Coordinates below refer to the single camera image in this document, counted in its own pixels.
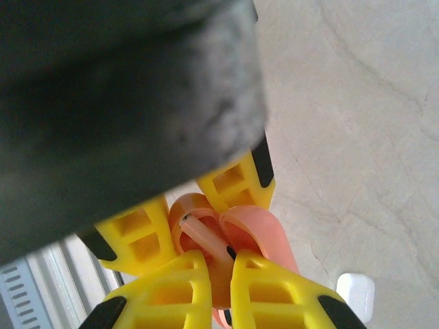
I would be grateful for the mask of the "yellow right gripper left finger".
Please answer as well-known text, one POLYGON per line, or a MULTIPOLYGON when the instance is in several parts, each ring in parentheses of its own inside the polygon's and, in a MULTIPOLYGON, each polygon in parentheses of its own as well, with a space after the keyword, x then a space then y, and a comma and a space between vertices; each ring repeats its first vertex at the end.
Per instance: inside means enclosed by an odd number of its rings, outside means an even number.
POLYGON ((211 283, 191 250, 109 293, 78 329, 211 329, 211 283))

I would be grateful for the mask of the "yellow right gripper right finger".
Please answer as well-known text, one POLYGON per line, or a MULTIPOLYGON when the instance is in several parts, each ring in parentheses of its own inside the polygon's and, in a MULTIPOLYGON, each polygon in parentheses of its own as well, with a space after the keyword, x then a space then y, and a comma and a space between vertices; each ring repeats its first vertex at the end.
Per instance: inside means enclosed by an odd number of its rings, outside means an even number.
POLYGON ((334 290, 246 249, 235 259, 230 300, 233 329, 367 329, 334 290))

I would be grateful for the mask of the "pink earbud charging case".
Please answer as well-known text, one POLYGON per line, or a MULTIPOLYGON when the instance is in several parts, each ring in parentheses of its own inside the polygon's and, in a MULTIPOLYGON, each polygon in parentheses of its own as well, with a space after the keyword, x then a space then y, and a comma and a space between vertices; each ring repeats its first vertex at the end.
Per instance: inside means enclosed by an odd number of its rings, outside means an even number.
POLYGON ((169 227, 175 248, 179 254, 191 249, 203 253, 211 279, 213 303, 217 304, 220 294, 229 287, 217 262, 204 248, 184 233, 179 222, 190 214, 200 220, 215 235, 229 243, 238 252, 250 249, 274 263, 298 273, 287 235, 280 221, 268 211, 270 202, 262 206, 254 203, 250 194, 243 191, 236 199, 220 200, 208 198, 201 193, 187 193, 179 197, 169 211, 169 227))

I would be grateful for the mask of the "pink wireless earbud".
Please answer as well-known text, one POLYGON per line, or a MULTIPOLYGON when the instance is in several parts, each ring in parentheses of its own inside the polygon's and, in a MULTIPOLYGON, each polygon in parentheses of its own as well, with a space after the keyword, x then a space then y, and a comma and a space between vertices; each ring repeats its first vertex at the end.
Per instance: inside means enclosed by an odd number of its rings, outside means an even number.
POLYGON ((218 309, 230 308, 230 282, 236 258, 234 249, 191 214, 185 215, 180 220, 179 226, 211 257, 208 271, 212 306, 218 309))

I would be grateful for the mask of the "white earbud charging case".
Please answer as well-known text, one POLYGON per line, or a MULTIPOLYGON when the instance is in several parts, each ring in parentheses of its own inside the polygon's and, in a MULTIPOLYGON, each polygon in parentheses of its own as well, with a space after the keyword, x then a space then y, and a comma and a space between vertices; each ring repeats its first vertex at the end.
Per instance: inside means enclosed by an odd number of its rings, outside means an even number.
POLYGON ((372 319, 375 283, 362 273, 343 273, 336 284, 336 292, 349 305, 363 324, 372 319))

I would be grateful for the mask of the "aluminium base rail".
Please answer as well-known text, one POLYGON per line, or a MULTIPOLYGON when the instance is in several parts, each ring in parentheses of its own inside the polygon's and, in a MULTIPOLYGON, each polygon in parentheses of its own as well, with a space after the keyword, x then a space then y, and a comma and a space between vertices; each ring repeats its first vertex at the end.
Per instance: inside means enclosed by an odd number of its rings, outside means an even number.
POLYGON ((122 275, 104 268, 75 235, 23 257, 38 296, 32 329, 78 329, 94 308, 124 284, 122 275))

